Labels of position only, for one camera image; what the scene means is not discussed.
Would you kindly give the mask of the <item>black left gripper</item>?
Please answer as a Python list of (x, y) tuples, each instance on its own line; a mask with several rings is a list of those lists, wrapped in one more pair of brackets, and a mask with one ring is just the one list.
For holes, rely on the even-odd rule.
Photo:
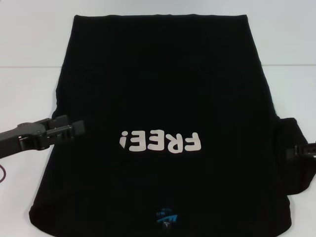
[(70, 124), (67, 115), (22, 123), (0, 134), (0, 158), (28, 150), (46, 150), (51, 144), (71, 142), (84, 133), (84, 121)]

